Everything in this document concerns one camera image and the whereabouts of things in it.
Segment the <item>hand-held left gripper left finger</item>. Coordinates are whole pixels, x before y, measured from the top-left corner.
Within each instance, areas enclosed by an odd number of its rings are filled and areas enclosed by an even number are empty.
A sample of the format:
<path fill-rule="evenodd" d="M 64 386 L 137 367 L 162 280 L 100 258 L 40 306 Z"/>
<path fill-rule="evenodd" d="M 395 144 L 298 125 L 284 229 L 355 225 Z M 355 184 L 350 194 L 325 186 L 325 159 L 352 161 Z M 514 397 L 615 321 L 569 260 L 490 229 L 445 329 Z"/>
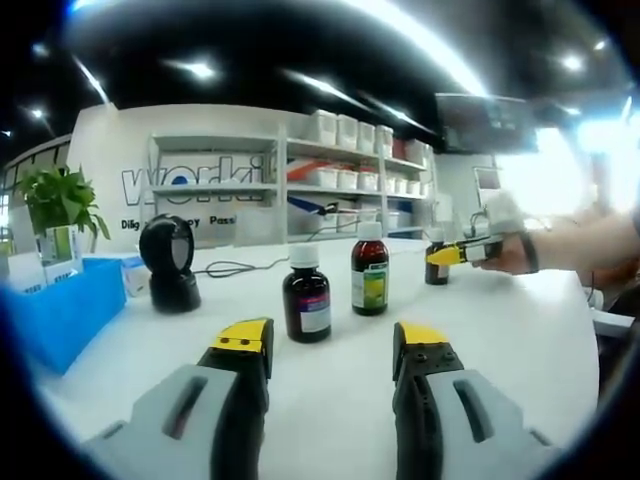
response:
<path fill-rule="evenodd" d="M 145 392 L 85 446 L 112 479 L 256 479 L 269 409 L 274 322 L 223 329 L 200 360 Z"/>

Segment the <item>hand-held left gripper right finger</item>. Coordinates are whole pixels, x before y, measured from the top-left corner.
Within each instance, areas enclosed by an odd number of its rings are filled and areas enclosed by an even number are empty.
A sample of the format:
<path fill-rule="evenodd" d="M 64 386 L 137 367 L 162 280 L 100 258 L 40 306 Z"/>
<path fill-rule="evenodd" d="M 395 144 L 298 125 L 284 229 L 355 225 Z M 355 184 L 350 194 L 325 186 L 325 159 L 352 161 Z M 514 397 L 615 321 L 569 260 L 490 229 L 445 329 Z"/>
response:
<path fill-rule="evenodd" d="M 519 405 L 437 330 L 395 324 L 392 379 L 397 478 L 534 479 L 553 461 Z"/>

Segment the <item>person's right hand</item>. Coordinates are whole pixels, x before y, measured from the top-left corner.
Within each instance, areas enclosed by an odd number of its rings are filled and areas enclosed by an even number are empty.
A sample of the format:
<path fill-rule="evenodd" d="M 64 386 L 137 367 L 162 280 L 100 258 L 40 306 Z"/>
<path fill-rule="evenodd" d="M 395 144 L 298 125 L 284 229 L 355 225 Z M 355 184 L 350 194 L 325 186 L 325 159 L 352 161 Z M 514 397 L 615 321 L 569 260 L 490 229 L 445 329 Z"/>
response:
<path fill-rule="evenodd" d="M 482 261 L 484 270 L 499 271 L 511 275 L 533 274 L 539 271 L 539 259 L 532 237 L 527 232 L 505 236 L 501 253 Z"/>

